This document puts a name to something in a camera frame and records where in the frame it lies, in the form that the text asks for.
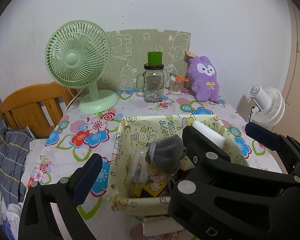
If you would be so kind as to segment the cotton swab jar orange lid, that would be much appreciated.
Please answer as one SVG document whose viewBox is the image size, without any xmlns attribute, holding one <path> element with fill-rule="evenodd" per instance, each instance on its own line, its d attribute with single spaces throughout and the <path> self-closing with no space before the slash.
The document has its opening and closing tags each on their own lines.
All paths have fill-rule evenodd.
<svg viewBox="0 0 300 240">
<path fill-rule="evenodd" d="M 179 95 L 182 89 L 185 87 L 185 83 L 188 82 L 188 78 L 170 74 L 169 91 L 171 94 Z"/>
</svg>

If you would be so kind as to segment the floral tablecloth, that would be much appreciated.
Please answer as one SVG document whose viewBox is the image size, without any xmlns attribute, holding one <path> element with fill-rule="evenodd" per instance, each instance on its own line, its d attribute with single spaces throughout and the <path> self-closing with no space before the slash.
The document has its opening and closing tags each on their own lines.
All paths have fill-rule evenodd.
<svg viewBox="0 0 300 240">
<path fill-rule="evenodd" d="M 144 239 L 143 217 L 113 211 L 107 200 L 108 179 L 114 175 L 111 163 L 122 157 L 122 119 L 133 124 L 138 116 L 143 117 L 142 124 L 131 127 L 132 144 L 148 146 L 161 137 L 180 135 L 184 126 L 212 115 L 223 123 L 226 136 L 240 151 L 238 163 L 280 172 L 270 151 L 246 135 L 244 119 L 224 99 L 198 102 L 188 89 L 183 89 L 179 95 L 166 92 L 163 100 L 157 103 L 145 102 L 136 90 L 118 91 L 117 94 L 118 103 L 105 112 L 87 115 L 72 106 L 47 139 L 31 142 L 21 177 L 26 187 L 33 182 L 56 183 L 72 175 L 92 154 L 100 154 L 102 170 L 86 201 L 78 207 L 97 239 Z"/>
</svg>

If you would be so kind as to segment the black plastic bag bundle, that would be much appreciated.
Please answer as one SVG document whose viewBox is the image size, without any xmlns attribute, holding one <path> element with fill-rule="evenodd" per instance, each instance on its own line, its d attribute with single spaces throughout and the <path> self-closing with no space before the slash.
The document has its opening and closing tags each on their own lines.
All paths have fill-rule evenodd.
<svg viewBox="0 0 300 240">
<path fill-rule="evenodd" d="M 169 182 L 170 177 L 164 172 L 150 167 L 148 180 L 141 190 L 140 198 L 159 197 L 164 191 L 167 191 Z"/>
</svg>

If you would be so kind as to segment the clear zip bag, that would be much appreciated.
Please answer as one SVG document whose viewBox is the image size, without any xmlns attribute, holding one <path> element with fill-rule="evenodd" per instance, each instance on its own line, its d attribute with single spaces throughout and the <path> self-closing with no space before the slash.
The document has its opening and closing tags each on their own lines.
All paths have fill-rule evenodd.
<svg viewBox="0 0 300 240">
<path fill-rule="evenodd" d="M 133 151 L 133 159 L 127 174 L 127 181 L 145 185 L 148 180 L 148 163 L 146 161 L 146 147 L 137 147 Z"/>
</svg>

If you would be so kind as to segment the green desk fan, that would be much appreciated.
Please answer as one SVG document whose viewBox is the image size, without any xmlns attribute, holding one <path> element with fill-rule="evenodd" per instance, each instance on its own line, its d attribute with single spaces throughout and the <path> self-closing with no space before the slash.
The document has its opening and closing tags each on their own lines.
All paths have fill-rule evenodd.
<svg viewBox="0 0 300 240">
<path fill-rule="evenodd" d="M 110 56 L 106 32 L 93 22 L 76 20 L 62 25 L 50 37 L 45 49 L 45 65 L 60 85 L 73 89 L 89 88 L 78 108 L 82 113 L 93 114 L 114 107 L 119 100 L 114 91 L 97 87 Z"/>
</svg>

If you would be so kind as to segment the dark grey sock bundle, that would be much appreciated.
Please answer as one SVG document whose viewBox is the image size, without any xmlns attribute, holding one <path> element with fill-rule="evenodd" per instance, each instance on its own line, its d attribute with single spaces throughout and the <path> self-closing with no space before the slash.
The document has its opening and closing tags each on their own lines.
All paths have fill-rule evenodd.
<svg viewBox="0 0 300 240">
<path fill-rule="evenodd" d="M 160 138 L 151 142 L 146 152 L 145 160 L 157 170 L 167 174 L 175 174 L 181 159 L 186 156 L 186 147 L 178 135 Z"/>
</svg>

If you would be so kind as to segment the white desk fan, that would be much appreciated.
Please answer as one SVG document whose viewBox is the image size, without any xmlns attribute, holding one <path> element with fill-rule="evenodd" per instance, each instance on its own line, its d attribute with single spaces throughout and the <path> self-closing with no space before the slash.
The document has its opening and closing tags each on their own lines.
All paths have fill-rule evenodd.
<svg viewBox="0 0 300 240">
<path fill-rule="evenodd" d="M 249 97 L 254 102 L 249 121 L 264 128 L 271 129 L 283 118 L 285 101 L 275 87 L 255 84 L 249 89 Z"/>
</svg>

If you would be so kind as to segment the white paper towel roll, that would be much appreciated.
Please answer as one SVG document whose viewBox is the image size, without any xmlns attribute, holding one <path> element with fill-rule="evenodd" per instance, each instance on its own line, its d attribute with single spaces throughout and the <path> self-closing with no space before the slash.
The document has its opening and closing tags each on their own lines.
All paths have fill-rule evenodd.
<svg viewBox="0 0 300 240">
<path fill-rule="evenodd" d="M 207 137 L 210 141 L 212 141 L 215 145 L 217 145 L 219 148 L 223 148 L 225 144 L 225 137 L 221 136 L 217 132 L 215 132 L 213 129 L 207 127 L 202 122 L 194 121 L 192 123 L 192 127 L 194 127 L 196 130 L 198 130 L 200 133 L 202 133 L 204 136 Z"/>
</svg>

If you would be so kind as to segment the purple plush bunny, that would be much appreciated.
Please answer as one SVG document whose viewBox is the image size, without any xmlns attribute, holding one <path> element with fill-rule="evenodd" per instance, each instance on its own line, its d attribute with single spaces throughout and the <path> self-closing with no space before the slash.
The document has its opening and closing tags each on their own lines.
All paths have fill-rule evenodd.
<svg viewBox="0 0 300 240">
<path fill-rule="evenodd" d="M 187 75 L 192 82 L 191 89 L 197 101 L 219 100 L 217 72 L 208 57 L 190 56 Z"/>
</svg>

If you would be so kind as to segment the wooden bed headboard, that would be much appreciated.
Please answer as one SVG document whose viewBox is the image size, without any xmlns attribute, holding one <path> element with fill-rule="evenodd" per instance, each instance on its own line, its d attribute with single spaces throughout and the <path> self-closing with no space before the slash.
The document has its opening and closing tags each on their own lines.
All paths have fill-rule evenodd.
<svg viewBox="0 0 300 240">
<path fill-rule="evenodd" d="M 27 86 L 0 102 L 0 118 L 13 129 L 29 128 L 38 138 L 48 138 L 63 116 L 58 99 L 69 104 L 76 95 L 56 82 Z"/>
</svg>

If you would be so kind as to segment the green cup on jar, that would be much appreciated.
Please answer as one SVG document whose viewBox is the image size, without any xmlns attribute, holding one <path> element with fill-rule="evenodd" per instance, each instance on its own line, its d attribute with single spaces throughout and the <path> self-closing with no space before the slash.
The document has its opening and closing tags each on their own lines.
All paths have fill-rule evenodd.
<svg viewBox="0 0 300 240">
<path fill-rule="evenodd" d="M 148 65 L 159 66 L 162 65 L 162 52 L 161 51 L 149 51 L 147 53 Z"/>
</svg>

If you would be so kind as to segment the glass mason jar mug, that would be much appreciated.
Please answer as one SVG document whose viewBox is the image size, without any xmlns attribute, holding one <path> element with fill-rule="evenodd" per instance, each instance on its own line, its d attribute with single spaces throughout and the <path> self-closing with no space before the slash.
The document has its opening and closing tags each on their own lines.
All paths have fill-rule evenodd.
<svg viewBox="0 0 300 240">
<path fill-rule="evenodd" d="M 144 64 L 143 73 L 136 78 L 136 88 L 146 102 L 161 102 L 164 95 L 164 65 Z"/>
</svg>

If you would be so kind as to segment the yellow cartoon fabric storage box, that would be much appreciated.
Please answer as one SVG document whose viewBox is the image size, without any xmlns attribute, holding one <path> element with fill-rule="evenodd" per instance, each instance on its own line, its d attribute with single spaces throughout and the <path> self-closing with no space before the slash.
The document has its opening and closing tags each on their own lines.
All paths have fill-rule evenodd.
<svg viewBox="0 0 300 240">
<path fill-rule="evenodd" d="M 225 138 L 224 152 L 232 163 L 247 166 L 235 137 L 214 114 L 153 115 L 124 117 L 117 130 L 109 168 L 107 200 L 112 210 L 123 210 L 128 215 L 154 216 L 167 214 L 169 197 L 130 198 L 127 176 L 134 159 L 134 150 L 147 147 L 162 137 L 182 135 L 183 128 L 194 121 L 205 124 Z"/>
</svg>

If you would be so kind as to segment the white folded towel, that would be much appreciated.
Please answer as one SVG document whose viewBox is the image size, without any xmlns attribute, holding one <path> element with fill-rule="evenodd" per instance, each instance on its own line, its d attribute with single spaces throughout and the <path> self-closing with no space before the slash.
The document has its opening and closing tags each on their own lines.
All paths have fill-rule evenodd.
<svg viewBox="0 0 300 240">
<path fill-rule="evenodd" d="M 145 217 L 142 223 L 142 233 L 146 237 L 164 235 L 182 230 L 184 230 L 184 227 L 170 216 Z"/>
</svg>

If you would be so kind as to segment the grey plaid pillow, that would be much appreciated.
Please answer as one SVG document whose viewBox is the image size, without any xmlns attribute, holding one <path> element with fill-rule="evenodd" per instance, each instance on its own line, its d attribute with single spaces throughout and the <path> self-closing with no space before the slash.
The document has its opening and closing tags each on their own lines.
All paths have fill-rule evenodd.
<svg viewBox="0 0 300 240">
<path fill-rule="evenodd" d="M 13 129 L 0 120 L 0 193 L 6 205 L 24 201 L 26 187 L 21 177 L 34 139 L 29 130 Z"/>
</svg>

